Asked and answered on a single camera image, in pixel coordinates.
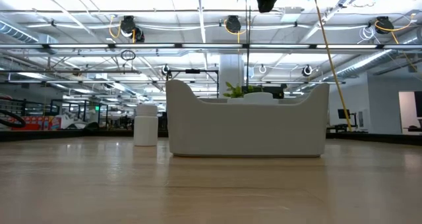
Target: wooden floor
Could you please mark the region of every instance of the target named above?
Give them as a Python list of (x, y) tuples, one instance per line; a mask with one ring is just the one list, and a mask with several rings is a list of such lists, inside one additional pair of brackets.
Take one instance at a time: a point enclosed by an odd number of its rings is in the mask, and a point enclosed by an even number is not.
[(421, 223), (422, 148), (328, 140), (321, 158), (172, 157), (130, 138), (0, 143), (0, 223)]

